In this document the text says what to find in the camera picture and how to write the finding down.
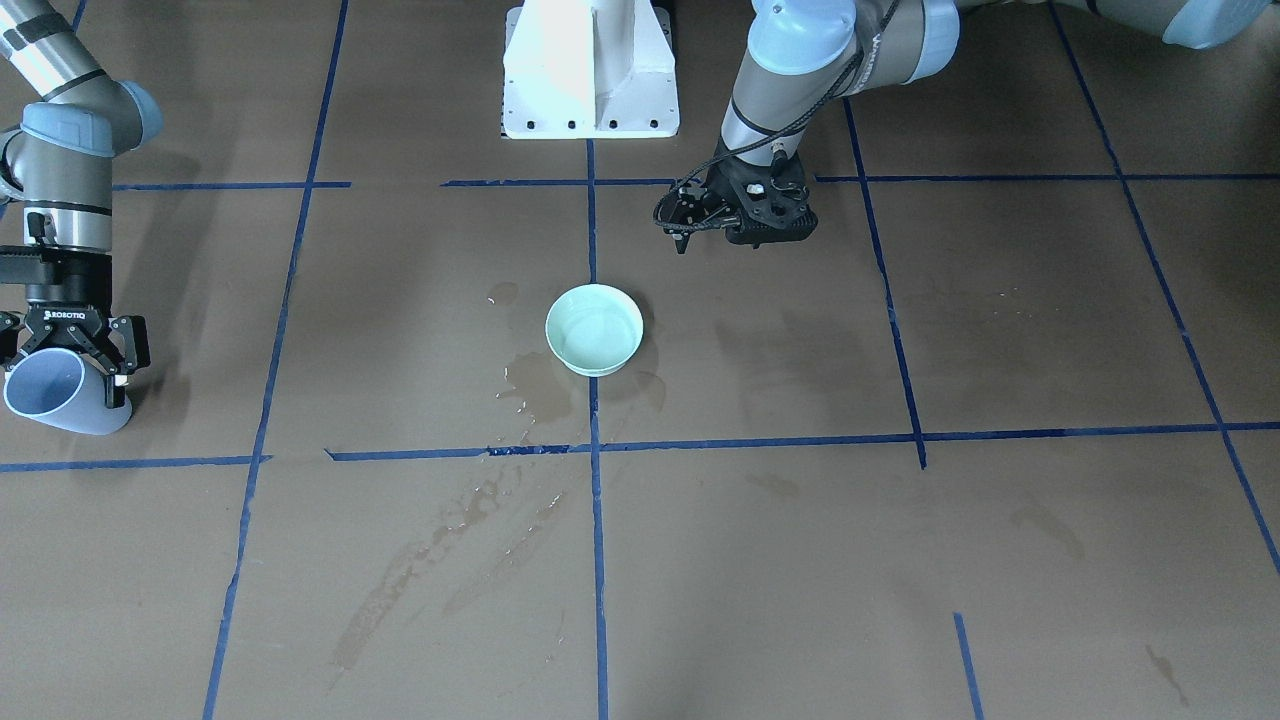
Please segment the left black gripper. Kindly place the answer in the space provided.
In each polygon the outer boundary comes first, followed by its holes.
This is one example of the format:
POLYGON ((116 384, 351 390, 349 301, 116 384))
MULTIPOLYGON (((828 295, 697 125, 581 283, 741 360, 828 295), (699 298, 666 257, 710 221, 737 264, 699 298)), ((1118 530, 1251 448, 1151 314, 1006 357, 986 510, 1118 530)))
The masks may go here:
POLYGON ((675 240, 677 254, 687 252, 695 233, 724 227, 723 222, 710 219, 723 205, 728 208, 728 217, 737 222, 724 229, 726 240, 735 245, 760 247, 797 242, 818 227, 797 155, 778 155, 768 167, 739 158, 724 159, 709 169, 707 187, 671 188, 655 205, 654 222, 664 223, 664 232, 675 240))

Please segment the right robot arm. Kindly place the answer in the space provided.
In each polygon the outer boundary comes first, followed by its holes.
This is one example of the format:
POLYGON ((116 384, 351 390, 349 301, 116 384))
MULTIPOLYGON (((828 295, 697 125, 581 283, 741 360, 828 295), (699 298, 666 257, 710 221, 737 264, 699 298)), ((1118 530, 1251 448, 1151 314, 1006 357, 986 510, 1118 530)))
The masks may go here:
POLYGON ((27 311, 3 314, 3 369, 70 350, 105 372, 109 409, 150 364, 142 316, 113 309, 113 164, 163 128, 155 99, 110 77, 47 1, 1 5, 3 56, 37 94, 3 132, 3 201, 20 205, 23 240, 6 245, 1 281, 27 311))

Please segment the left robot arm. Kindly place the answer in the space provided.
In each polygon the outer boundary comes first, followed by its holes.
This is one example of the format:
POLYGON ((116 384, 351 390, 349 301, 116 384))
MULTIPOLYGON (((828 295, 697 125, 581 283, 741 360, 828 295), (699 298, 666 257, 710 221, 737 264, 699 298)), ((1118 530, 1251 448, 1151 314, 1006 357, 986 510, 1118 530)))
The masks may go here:
POLYGON ((910 85, 954 58, 974 1, 756 1, 713 155, 653 220, 677 252, 719 231, 753 249, 808 238, 818 219, 799 155, 813 118, 869 88, 910 85))

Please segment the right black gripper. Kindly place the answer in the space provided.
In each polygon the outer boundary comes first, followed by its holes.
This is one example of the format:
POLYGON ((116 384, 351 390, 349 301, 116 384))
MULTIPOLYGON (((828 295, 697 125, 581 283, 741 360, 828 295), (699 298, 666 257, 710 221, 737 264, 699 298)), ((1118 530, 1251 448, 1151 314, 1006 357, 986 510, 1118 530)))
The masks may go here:
POLYGON ((123 407, 125 387, 133 374, 150 366, 148 328, 143 316, 111 316, 113 286, 109 282, 64 282, 27 284, 26 316, 1 313, 1 370, 10 372, 23 354, 42 348, 70 348, 101 354, 105 406, 123 407), (20 332, 29 332, 23 345, 20 332))

